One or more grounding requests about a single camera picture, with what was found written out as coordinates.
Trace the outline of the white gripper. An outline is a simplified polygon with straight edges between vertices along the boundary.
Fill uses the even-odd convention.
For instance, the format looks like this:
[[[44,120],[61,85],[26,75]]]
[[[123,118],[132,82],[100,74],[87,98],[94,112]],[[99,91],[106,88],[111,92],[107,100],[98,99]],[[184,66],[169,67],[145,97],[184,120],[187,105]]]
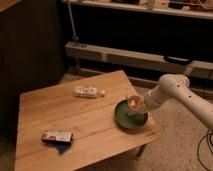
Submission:
[[[144,105],[139,104],[136,107],[136,110],[139,113],[146,113],[148,111],[156,110],[158,109],[163,103],[163,96],[162,92],[159,88],[154,88],[148,92],[145,93],[145,95],[132,95],[131,98],[133,100],[142,100],[144,99]]]

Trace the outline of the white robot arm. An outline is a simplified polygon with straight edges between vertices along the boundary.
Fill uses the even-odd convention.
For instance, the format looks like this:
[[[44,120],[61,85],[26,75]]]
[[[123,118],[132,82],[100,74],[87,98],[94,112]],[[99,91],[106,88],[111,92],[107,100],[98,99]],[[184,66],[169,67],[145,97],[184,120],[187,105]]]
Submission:
[[[143,96],[129,96],[128,105],[133,111],[146,113],[174,98],[213,131],[213,104],[193,93],[189,84],[183,74],[165,74],[159,78],[158,85]]]

